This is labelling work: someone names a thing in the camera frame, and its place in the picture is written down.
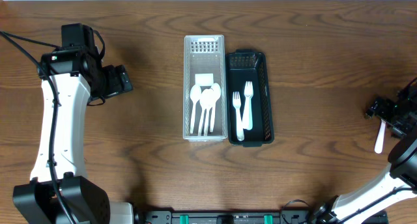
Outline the white plastic fork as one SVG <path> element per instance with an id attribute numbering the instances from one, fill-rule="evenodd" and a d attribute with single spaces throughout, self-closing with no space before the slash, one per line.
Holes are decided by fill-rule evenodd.
<path id="1" fill-rule="evenodd" d="M 382 153 L 383 145 L 384 145 L 385 130 L 386 130 L 386 122 L 384 120 L 381 120 L 381 125 L 379 128 L 379 132 L 378 132 L 378 135 L 375 141 L 375 147 L 374 147 L 374 151 L 377 154 Z"/>

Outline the white plastic spoon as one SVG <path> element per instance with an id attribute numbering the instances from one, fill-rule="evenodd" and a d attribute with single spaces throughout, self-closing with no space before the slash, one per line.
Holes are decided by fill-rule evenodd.
<path id="1" fill-rule="evenodd" d="M 195 108 L 196 104 L 201 97 L 201 87 L 199 85 L 194 85 L 190 90 L 190 99 L 193 103 L 192 106 L 192 115 L 190 119 L 190 134 L 194 132 L 194 125 L 195 125 Z"/>
<path id="2" fill-rule="evenodd" d="M 205 110 L 205 125 L 204 125 L 204 136 L 208 135 L 209 130 L 209 111 L 212 107 L 214 99 L 214 91 L 212 89 L 205 89 L 203 91 L 203 108 Z"/>
<path id="3" fill-rule="evenodd" d="M 211 86 L 211 89 L 213 90 L 213 94 L 212 94 L 212 111 L 211 111 L 211 117 L 210 117 L 210 133 L 214 131 L 216 102 L 221 96 L 221 87 L 218 83 L 213 83 Z"/>
<path id="4" fill-rule="evenodd" d="M 203 122 L 204 122 L 205 110 L 208 106 L 208 99 L 209 99 L 209 90 L 205 89 L 202 92 L 200 100 L 199 100 L 199 103 L 201 106 L 201 116 L 200 116 L 200 121 L 199 121 L 198 136 L 202 135 Z"/>

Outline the pink plastic fork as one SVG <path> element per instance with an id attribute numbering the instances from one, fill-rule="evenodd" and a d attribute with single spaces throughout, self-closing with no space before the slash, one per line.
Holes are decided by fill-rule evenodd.
<path id="1" fill-rule="evenodd" d="M 241 107 L 241 99 L 240 99 L 240 93 L 238 91 L 235 91 L 233 93 L 233 107 L 235 108 L 235 115 L 236 115 L 236 135 L 237 139 L 239 141 L 244 140 L 244 130 L 242 127 L 242 117 L 240 114 L 240 107 Z"/>

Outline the cream plastic fork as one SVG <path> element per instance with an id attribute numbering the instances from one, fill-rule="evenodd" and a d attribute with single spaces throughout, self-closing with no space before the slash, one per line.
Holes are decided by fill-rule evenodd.
<path id="1" fill-rule="evenodd" d="M 253 119 L 252 119 L 252 97 L 253 97 L 253 83 L 247 81 L 244 87 L 244 112 L 242 117 L 243 128 L 245 130 L 252 130 L 253 128 Z"/>

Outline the mint green plastic fork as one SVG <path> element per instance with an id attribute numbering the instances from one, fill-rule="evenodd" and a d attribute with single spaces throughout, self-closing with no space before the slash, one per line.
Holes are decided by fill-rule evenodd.
<path id="1" fill-rule="evenodd" d="M 252 100 L 247 99 L 246 101 L 246 129 L 252 130 L 252 128 L 253 128 Z"/>

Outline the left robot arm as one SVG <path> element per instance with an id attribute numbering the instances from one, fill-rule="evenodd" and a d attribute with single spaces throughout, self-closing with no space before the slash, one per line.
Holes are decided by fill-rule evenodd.
<path id="1" fill-rule="evenodd" d="M 123 65 L 103 66 L 98 31 L 73 23 L 62 44 L 36 62 L 44 98 L 41 138 L 27 184 L 13 202 L 29 223 L 135 223 L 130 203 L 115 203 L 87 178 L 83 155 L 85 111 L 133 86 Z"/>

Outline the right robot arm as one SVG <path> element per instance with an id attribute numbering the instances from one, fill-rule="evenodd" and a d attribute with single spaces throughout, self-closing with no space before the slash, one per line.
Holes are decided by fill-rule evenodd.
<path id="1" fill-rule="evenodd" d="M 381 120 L 374 148 L 377 154 L 382 152 L 386 128 L 399 139 L 387 166 L 358 190 L 336 195 L 318 207 L 308 223 L 363 223 L 399 201 L 416 197 L 416 80 L 397 93 L 396 101 L 377 97 L 365 116 Z"/>

